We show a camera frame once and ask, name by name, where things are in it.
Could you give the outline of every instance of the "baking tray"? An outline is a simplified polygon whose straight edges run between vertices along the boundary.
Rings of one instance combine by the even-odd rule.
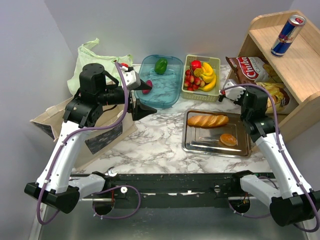
[[[226,125],[211,128],[188,126],[188,119],[195,115],[224,115],[229,118],[229,122]],[[235,146],[224,145],[220,141],[222,134],[232,134],[236,137],[237,144]],[[182,148],[186,152],[199,154],[249,157],[251,141],[240,120],[240,114],[188,109],[183,119]]]

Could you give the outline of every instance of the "bread roll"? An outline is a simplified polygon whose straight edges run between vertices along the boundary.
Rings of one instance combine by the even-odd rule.
[[[196,115],[188,119],[189,126],[197,126],[202,128],[222,126],[228,122],[229,118],[224,115]]]
[[[231,135],[231,134],[228,134],[228,133],[224,133],[220,136],[220,141],[226,145],[226,146],[229,146],[229,147],[233,147],[235,145],[237,145],[237,139]]]

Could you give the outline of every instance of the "marble countertop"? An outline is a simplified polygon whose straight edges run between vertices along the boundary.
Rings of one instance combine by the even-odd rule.
[[[220,68],[223,86],[230,67]],[[240,113],[240,107],[231,101],[202,102],[179,98],[171,108],[136,121],[137,131],[126,137],[81,173],[105,172],[115,166],[121,174],[179,174],[179,173],[233,173],[243,170],[271,172],[260,152],[249,158],[205,155],[182,149],[183,118],[187,109]]]

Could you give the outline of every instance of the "blue plastic bin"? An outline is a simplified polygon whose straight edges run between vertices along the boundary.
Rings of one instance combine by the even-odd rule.
[[[161,58],[168,61],[164,74],[155,72],[155,64]],[[148,94],[143,94],[141,90],[134,91],[134,95],[147,106],[158,109],[170,108],[180,96],[183,75],[184,64],[180,59],[174,56],[147,56],[142,61],[139,76],[144,82],[151,80],[152,90]]]

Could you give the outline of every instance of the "gray wall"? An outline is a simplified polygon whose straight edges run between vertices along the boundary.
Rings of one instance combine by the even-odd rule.
[[[291,9],[299,9],[320,28],[320,1],[319,0],[294,0]],[[295,164],[311,184],[314,190],[320,190],[320,122],[287,144]],[[309,228],[315,227],[315,221],[308,222]]]
[[[234,57],[249,24],[261,14],[288,10],[293,0],[44,0],[72,54],[82,43],[101,40],[108,56],[151,54]]]
[[[42,0],[0,8],[0,239],[26,240],[36,201],[24,194],[54,144],[29,120],[68,96],[75,59]]]

